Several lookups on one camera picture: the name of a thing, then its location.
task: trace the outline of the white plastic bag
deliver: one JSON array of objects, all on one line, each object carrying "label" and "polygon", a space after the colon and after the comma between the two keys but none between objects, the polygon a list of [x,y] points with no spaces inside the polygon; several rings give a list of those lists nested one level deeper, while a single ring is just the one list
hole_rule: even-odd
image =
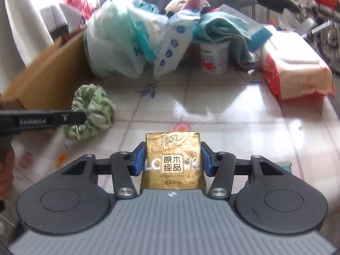
[{"label": "white plastic bag", "polygon": [[294,13],[284,9],[283,13],[278,16],[280,28],[284,31],[295,31],[299,27],[299,22]]},{"label": "white plastic bag", "polygon": [[130,0],[108,0],[87,25],[87,48],[95,74],[108,77],[118,72],[138,77],[146,58],[128,17]]},{"label": "white plastic bag", "polygon": [[136,7],[128,7],[127,12],[145,57],[153,62],[157,58],[157,49],[168,17]]}]

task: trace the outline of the gold tissue pack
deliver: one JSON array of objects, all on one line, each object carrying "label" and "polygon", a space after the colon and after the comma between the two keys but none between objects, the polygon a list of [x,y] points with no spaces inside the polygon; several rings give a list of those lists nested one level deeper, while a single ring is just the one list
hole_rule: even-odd
[{"label": "gold tissue pack", "polygon": [[146,134],[141,189],[202,189],[206,192],[198,132]]}]

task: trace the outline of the pink flower print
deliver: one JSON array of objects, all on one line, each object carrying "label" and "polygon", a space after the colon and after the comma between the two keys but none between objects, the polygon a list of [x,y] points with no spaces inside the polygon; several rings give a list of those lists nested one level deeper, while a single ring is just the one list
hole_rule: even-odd
[{"label": "pink flower print", "polygon": [[173,128],[173,131],[178,131],[178,132],[190,131],[190,126],[187,123],[179,123],[175,125],[175,127]]}]

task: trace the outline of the plush toy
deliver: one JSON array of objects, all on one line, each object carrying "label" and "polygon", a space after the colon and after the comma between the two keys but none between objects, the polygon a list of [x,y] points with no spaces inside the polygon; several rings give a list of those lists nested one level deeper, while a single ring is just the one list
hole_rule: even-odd
[{"label": "plush toy", "polygon": [[208,0],[172,0],[165,7],[165,13],[166,15],[174,15],[182,9],[197,9],[201,11],[203,7],[210,7]]}]

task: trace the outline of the blue and white package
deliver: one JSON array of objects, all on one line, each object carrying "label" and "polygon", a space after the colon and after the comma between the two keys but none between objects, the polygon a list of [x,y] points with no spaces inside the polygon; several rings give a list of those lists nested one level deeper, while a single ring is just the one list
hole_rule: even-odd
[{"label": "blue and white package", "polygon": [[193,39],[194,29],[200,18],[199,12],[181,10],[168,20],[162,34],[163,42],[159,44],[157,58],[154,61],[155,78],[177,68]]}]

